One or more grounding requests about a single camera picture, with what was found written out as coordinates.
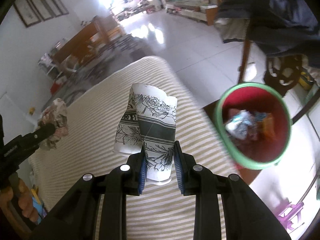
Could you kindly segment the person's left hand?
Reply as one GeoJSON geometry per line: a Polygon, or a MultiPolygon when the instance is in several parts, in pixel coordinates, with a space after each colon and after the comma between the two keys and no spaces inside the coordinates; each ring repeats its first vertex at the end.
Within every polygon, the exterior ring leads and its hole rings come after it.
{"type": "MultiPolygon", "coordinates": [[[[31,222],[36,223],[38,220],[38,213],[33,206],[33,200],[29,188],[22,179],[18,179],[17,188],[20,192],[18,198],[18,207],[22,211],[23,217],[29,219],[31,222]]],[[[1,210],[6,219],[11,225],[18,226],[17,220],[14,218],[13,213],[9,210],[9,203],[15,196],[12,187],[8,186],[1,190],[1,210]]]]}

